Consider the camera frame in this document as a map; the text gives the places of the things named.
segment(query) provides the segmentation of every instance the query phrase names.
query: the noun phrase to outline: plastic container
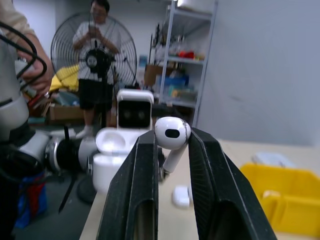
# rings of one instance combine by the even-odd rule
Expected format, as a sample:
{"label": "plastic container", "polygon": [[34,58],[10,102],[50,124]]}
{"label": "plastic container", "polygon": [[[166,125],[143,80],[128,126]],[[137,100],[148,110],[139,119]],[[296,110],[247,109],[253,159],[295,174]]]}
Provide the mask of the plastic container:
{"label": "plastic container", "polygon": [[314,173],[251,163],[240,170],[275,232],[320,237],[320,179]]}
{"label": "plastic container", "polygon": [[[188,86],[189,84],[189,77],[184,76],[184,77],[165,77],[164,78],[164,88],[163,88],[163,94],[164,95],[169,95],[169,88],[170,86]],[[156,93],[160,93],[160,88],[161,88],[161,75],[157,75],[155,79],[155,86],[154,86],[154,91]]]}

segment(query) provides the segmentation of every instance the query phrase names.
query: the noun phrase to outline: beige sleeve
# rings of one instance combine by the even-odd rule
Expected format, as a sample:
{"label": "beige sleeve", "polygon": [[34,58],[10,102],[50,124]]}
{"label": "beige sleeve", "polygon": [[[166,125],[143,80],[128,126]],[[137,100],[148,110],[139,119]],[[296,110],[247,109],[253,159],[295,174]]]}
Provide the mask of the beige sleeve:
{"label": "beige sleeve", "polygon": [[[18,12],[13,4],[13,0],[0,0],[0,21],[13,27],[22,34],[33,34],[36,36],[35,31],[30,28],[27,18],[20,12]],[[17,42],[19,37],[8,31],[7,29],[2,29],[6,37]]]}

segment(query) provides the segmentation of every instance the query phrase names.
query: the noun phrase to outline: shelving unit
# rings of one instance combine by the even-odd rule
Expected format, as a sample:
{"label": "shelving unit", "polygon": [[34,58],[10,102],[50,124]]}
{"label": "shelving unit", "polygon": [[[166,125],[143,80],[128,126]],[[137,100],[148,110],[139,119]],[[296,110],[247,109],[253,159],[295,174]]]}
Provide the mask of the shelving unit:
{"label": "shelving unit", "polygon": [[[205,14],[199,12],[188,11],[180,8],[176,8],[176,1],[171,1],[171,8],[168,16],[166,17],[163,28],[167,30],[166,35],[166,45],[165,53],[163,59],[163,70],[161,78],[161,87],[160,92],[155,93],[154,97],[158,99],[159,103],[171,103],[174,106],[186,107],[194,109],[192,126],[197,125],[199,106],[201,102],[204,80],[207,71],[208,57],[211,47],[211,39],[213,35],[214,21],[216,18],[217,5],[214,5],[212,14]],[[208,34],[208,47],[205,53],[204,60],[196,60],[190,58],[182,58],[176,56],[169,56],[169,48],[171,44],[172,35],[181,35],[189,36],[193,34],[198,29],[202,28],[205,25],[210,25],[209,34]],[[169,96],[164,95],[165,87],[165,77],[167,72],[168,62],[176,62],[180,64],[195,65],[197,68],[202,68],[201,76],[199,76],[200,81],[198,85],[197,99],[196,101],[186,101],[178,100]]]}

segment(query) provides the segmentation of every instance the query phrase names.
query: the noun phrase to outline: earbud stem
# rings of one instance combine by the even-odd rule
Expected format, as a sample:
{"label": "earbud stem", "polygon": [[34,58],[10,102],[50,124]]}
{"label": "earbud stem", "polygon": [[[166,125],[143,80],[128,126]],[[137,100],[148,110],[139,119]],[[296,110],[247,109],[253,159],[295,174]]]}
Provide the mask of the earbud stem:
{"label": "earbud stem", "polygon": [[186,150],[187,144],[184,144],[183,147],[181,147],[178,150],[172,150],[168,157],[166,158],[164,164],[163,164],[163,170],[168,173],[168,174],[172,174],[175,169],[176,166],[178,165],[182,155],[184,154],[185,150]]}

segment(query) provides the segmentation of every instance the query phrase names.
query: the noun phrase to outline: fan stand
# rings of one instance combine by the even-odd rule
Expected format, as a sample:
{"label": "fan stand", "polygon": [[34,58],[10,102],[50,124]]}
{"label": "fan stand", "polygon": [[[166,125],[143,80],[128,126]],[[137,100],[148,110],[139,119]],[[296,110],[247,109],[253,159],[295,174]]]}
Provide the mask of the fan stand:
{"label": "fan stand", "polygon": [[[102,78],[102,99],[106,99],[106,86],[108,79],[106,77]],[[101,109],[101,129],[107,127],[107,103],[102,103]],[[96,198],[97,191],[95,190],[94,184],[92,182],[92,176],[86,175],[79,182],[76,188],[77,197],[84,203],[92,205]]]}
{"label": "fan stand", "polygon": [[[105,68],[105,71],[100,72],[100,74],[102,74],[102,99],[103,99],[103,103],[102,105],[102,109],[101,109],[101,129],[104,129],[107,127],[107,101],[106,101],[106,89],[107,89],[107,84],[108,84],[108,78],[107,73],[110,69],[111,66],[111,62],[114,61],[113,57],[106,57],[104,60],[105,61],[101,61],[101,59],[98,56],[99,54],[96,52],[95,57],[97,58],[97,64],[101,64],[101,62],[103,62],[103,64],[107,63],[107,68]],[[92,176],[86,175],[85,177],[83,177],[83,179],[79,182],[77,189],[76,189],[76,194],[77,197],[83,201],[86,204],[92,205],[94,203],[97,191],[95,190],[94,184],[93,184],[93,180],[92,180]]]}

